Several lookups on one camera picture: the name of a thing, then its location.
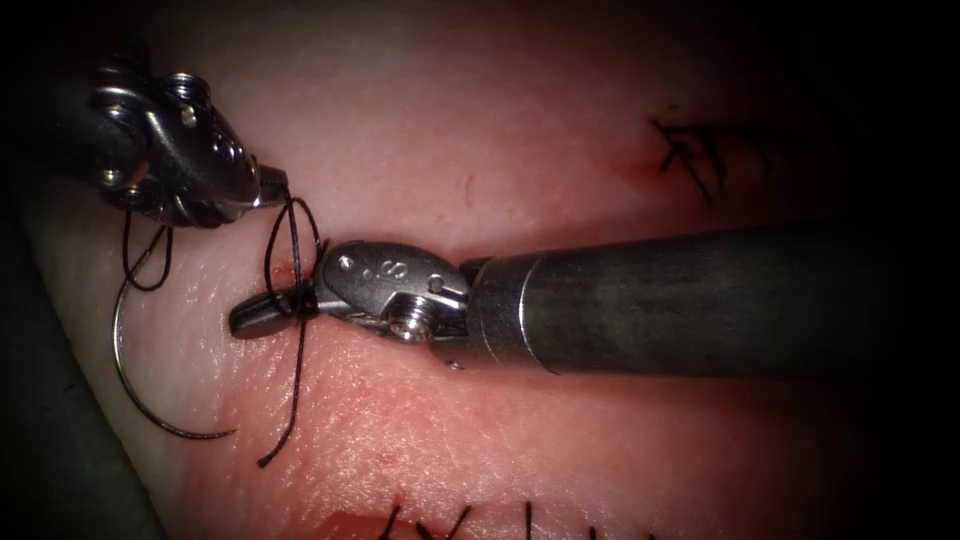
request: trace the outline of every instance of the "black suture thread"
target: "black suture thread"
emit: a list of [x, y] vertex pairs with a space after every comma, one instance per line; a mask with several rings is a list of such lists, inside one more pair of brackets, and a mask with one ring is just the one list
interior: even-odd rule
[[527, 504], [524, 507], [525, 510], [525, 519], [524, 522], [527, 528], [527, 540], [530, 540], [530, 537], [533, 534], [533, 504], [530, 501], [527, 501]]
[[387, 520], [387, 527], [383, 530], [383, 533], [377, 537], [377, 540], [390, 540], [390, 531], [393, 530], [393, 522], [397, 519], [397, 514], [400, 513], [400, 505], [394, 506], [393, 511], [390, 512], [390, 519]]
[[463, 509], [463, 512], [460, 512], [460, 517], [457, 518], [457, 522], [453, 524], [453, 528], [450, 529], [450, 534], [444, 540], [453, 540], [453, 535], [457, 534], [457, 531], [460, 530], [460, 526], [463, 525], [463, 520], [467, 519], [467, 514], [470, 513], [470, 510], [473, 510], [473, 507], [469, 504], [466, 508]]
[[423, 523], [420, 523], [420, 522], [418, 521], [418, 522], [413, 526], [413, 528], [416, 529], [416, 530], [417, 530], [417, 534], [420, 535], [420, 540], [433, 540], [433, 537], [430, 536], [430, 531], [428, 531], [427, 528], [423, 526]]
[[[300, 300], [303, 298], [303, 271], [300, 264], [300, 235], [297, 232], [297, 216], [293, 209], [294, 204], [299, 205], [300, 208], [303, 209], [307, 215], [307, 220], [310, 222], [317, 261], [320, 260], [328, 241], [320, 240], [320, 230], [317, 228], [317, 220], [314, 219], [313, 212], [310, 211], [310, 207], [307, 206], [306, 201], [300, 197], [291, 197], [290, 190], [287, 187], [283, 188], [283, 197], [287, 202], [283, 205], [283, 208], [280, 209], [280, 214], [277, 215], [277, 219], [273, 223], [273, 229], [270, 231], [270, 240], [267, 241], [267, 251], [263, 257], [263, 280], [266, 282], [267, 292], [269, 293], [268, 297], [273, 307], [287, 317], [295, 317], [300, 312]], [[273, 279], [270, 277], [270, 262], [273, 258], [273, 246], [277, 241], [277, 233], [280, 232], [280, 224], [283, 223], [283, 218], [288, 212], [290, 214], [290, 250], [293, 259], [293, 289], [295, 291], [289, 311], [281, 305], [277, 299], [273, 288]]]
[[[170, 275], [170, 263], [173, 260], [173, 227], [161, 225], [157, 231], [157, 239], [159, 239], [159, 235], [164, 232], [167, 233], [167, 253], [163, 260], [163, 274], [160, 275], [160, 279], [153, 285], [143, 285], [137, 281], [136, 276], [133, 275], [133, 269], [130, 267], [130, 221], [132, 217], [133, 212], [127, 212], [123, 218], [123, 247], [120, 250], [120, 258], [123, 260], [123, 274], [126, 276], [127, 282], [133, 285], [135, 289], [143, 292], [155, 291], [163, 286], [164, 282], [167, 281], [167, 276]], [[146, 251], [152, 250], [153, 247], [150, 247], [147, 248]]]
[[[294, 273], [296, 274], [296, 304], [295, 307], [291, 308], [291, 313], [287, 314], [284, 312], [282, 306], [280, 305], [279, 300], [276, 298], [276, 294], [273, 291], [273, 285], [270, 282], [270, 257], [273, 254], [273, 245], [277, 239], [277, 231], [280, 228], [280, 222], [283, 219], [284, 214], [288, 211], [290, 212], [290, 221], [291, 223], [296, 221], [293, 212], [293, 204], [299, 204], [303, 208], [304, 213], [307, 214], [307, 219], [310, 221], [310, 228], [313, 232], [313, 243], [316, 247], [316, 261], [319, 261], [323, 256], [323, 252], [327, 249], [329, 240], [320, 240], [320, 230], [317, 228], [317, 221], [313, 217], [313, 212], [310, 211], [310, 207], [307, 206], [307, 203], [299, 198], [290, 198], [290, 192], [288, 189], [284, 188], [284, 196], [288, 198], [287, 205], [284, 206], [284, 209], [280, 211], [280, 215], [277, 217], [277, 221], [273, 224], [273, 231], [270, 233], [270, 241], [267, 243], [267, 253], [264, 257], [264, 270], [267, 281], [267, 290], [270, 292], [270, 301], [274, 303], [274, 306], [280, 310], [281, 313], [284, 313], [287, 316], [296, 316], [300, 311], [300, 298], [303, 297], [303, 275], [300, 270], [300, 245], [297, 240], [297, 231], [296, 227], [293, 226], [291, 234], [293, 234], [292, 244], [293, 244], [293, 257], [294, 257]], [[290, 438], [290, 434], [293, 432], [294, 423], [297, 420], [297, 403], [300, 399], [300, 375], [303, 371], [303, 343], [306, 336], [307, 328], [304, 322], [300, 323], [300, 341], [297, 345], [297, 364], [296, 370], [293, 377], [293, 397], [290, 403], [290, 419], [287, 422], [287, 427], [284, 429], [283, 434], [280, 436], [280, 439], [277, 441], [277, 444], [273, 447], [267, 455], [257, 460], [257, 465], [262, 469], [270, 464], [273, 461], [273, 458], [277, 457], [277, 454], [280, 453], [280, 450], [283, 449], [283, 446], [286, 444], [287, 439]]]
[[[277, 215], [277, 220], [273, 223], [273, 229], [270, 231], [270, 240], [267, 241], [267, 252], [263, 257], [263, 280], [267, 285], [268, 297], [270, 302], [273, 303], [273, 307], [276, 308], [280, 313], [283, 313], [287, 317], [293, 317], [300, 310], [300, 299], [302, 298], [302, 291], [300, 288], [303, 286], [303, 273], [300, 268], [300, 237], [297, 234], [297, 216], [296, 212], [293, 211], [293, 197], [290, 195], [290, 188], [283, 186], [283, 198], [286, 201], [283, 205], [283, 208], [280, 209], [280, 214]], [[277, 241], [277, 233], [280, 231], [280, 224], [283, 223], [283, 217], [287, 215], [287, 212], [290, 213], [290, 250], [293, 257], [293, 280], [294, 280], [294, 298], [291, 303], [290, 311], [288, 312], [280, 304], [279, 300], [276, 300], [275, 293], [273, 290], [273, 279], [270, 278], [270, 259], [273, 256], [273, 245]]]
[[303, 340], [306, 335], [307, 325], [300, 323], [300, 343], [297, 345], [297, 367], [293, 375], [293, 397], [290, 399], [290, 420], [287, 422], [287, 428], [283, 430], [283, 435], [280, 436], [280, 440], [277, 441], [273, 450], [270, 450], [267, 455], [257, 460], [257, 465], [259, 465], [261, 469], [269, 465], [270, 462], [273, 461], [273, 458], [277, 457], [277, 454], [283, 449], [283, 445], [287, 443], [287, 439], [290, 438], [290, 434], [293, 433], [293, 424], [297, 421], [297, 402], [300, 400], [300, 374], [303, 371]]
[[683, 164], [684, 168], [687, 169], [687, 172], [690, 173], [690, 177], [693, 179], [693, 183], [697, 185], [697, 189], [700, 190], [700, 194], [703, 196], [704, 200], [707, 201], [707, 206], [713, 206], [713, 197], [710, 196], [710, 192], [707, 191], [707, 186], [703, 184], [700, 180], [700, 176], [697, 174], [697, 170], [693, 167], [693, 163], [690, 158], [693, 155], [693, 151], [690, 150], [690, 147], [682, 142], [674, 141], [670, 138], [670, 133], [660, 125], [660, 122], [656, 120], [650, 120], [653, 123], [653, 126], [657, 128], [657, 131], [663, 135], [663, 138], [667, 140], [667, 144], [670, 145], [670, 152], [667, 153], [667, 157], [663, 159], [663, 162], [660, 164], [660, 172], [663, 173], [667, 170], [667, 167], [670, 166], [670, 162], [673, 161], [674, 156], [680, 159], [680, 162]]

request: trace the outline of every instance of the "skin surface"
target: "skin surface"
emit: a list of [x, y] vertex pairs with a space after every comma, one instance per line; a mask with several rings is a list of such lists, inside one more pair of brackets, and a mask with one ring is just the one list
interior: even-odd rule
[[[835, 126], [729, 21], [667, 11], [417, 2], [156, 8], [157, 72], [211, 83], [261, 163], [287, 171], [321, 234], [418, 245], [459, 263], [794, 221], [856, 205]], [[651, 124], [764, 121], [773, 168], [719, 138], [707, 205]], [[296, 429], [297, 332], [232, 339], [260, 292], [276, 210], [178, 230], [158, 292], [129, 295], [134, 386], [188, 441], [147, 422], [110, 361], [123, 216], [80, 183], [18, 193], [82, 368], [172, 536], [193, 539], [840, 536], [861, 525], [882, 467], [875, 396], [782, 382], [456, 373], [428, 351], [329, 318], [307, 328]], [[300, 220], [301, 230], [305, 220]], [[134, 249], [154, 225], [135, 220]], [[289, 283], [285, 228], [275, 276]], [[154, 257], [142, 280], [159, 272]]]

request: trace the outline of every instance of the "screw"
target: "screw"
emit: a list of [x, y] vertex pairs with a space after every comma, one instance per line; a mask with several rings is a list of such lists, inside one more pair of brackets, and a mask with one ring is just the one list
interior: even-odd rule
[[420, 296], [402, 298], [391, 306], [387, 323], [404, 341], [430, 341], [437, 326], [437, 308]]
[[440, 294], [443, 291], [443, 278], [437, 274], [430, 276], [427, 280], [427, 289], [433, 294]]
[[193, 110], [193, 107], [184, 105], [180, 109], [180, 121], [190, 129], [197, 127], [197, 113]]

